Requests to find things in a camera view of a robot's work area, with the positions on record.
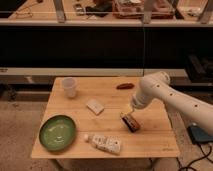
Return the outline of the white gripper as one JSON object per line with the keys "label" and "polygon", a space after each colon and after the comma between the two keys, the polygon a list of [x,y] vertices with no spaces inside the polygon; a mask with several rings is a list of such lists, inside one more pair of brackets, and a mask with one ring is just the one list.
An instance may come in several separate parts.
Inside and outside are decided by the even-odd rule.
{"label": "white gripper", "polygon": [[[135,108],[135,109],[143,109],[145,107],[145,105],[143,103],[141,103],[136,95],[133,95],[132,96],[132,99],[131,99],[131,105]],[[132,106],[127,106],[125,108],[125,114],[126,115],[131,115],[133,112],[134,112],[134,108]]]}

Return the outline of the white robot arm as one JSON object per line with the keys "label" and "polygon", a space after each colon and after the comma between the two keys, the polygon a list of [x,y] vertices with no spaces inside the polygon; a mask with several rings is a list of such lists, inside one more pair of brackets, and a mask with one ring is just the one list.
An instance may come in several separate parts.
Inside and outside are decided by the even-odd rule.
{"label": "white robot arm", "polygon": [[144,109],[157,98],[185,114],[213,136],[213,105],[181,93],[169,84],[170,76],[164,71],[143,76],[130,100],[130,106],[133,109]]}

